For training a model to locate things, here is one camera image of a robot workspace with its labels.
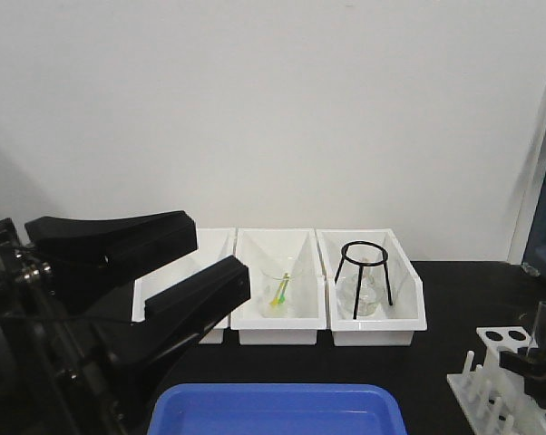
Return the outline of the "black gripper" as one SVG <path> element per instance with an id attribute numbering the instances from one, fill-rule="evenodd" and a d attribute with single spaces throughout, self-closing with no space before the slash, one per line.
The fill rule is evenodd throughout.
<path id="1" fill-rule="evenodd" d="M 73 338 L 83 313 L 127 285 L 198 248 L 184 211 L 108 220 L 0 220 L 0 434 L 116 434 L 116 401 Z"/>

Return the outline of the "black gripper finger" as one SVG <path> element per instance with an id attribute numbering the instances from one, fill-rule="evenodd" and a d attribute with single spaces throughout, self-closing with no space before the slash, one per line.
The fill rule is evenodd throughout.
<path id="1" fill-rule="evenodd" d="M 94 357 L 110 395 L 111 434 L 128 434 L 146 419 L 153 399 L 178 360 L 250 298 L 249 268 L 229 256 L 215 267 L 208 292 L 177 286 L 147 300 L 139 323 L 90 325 Z"/>
<path id="2" fill-rule="evenodd" d="M 499 366 L 523 378 L 523 391 L 539 404 L 546 403 L 546 351 L 500 351 Z"/>

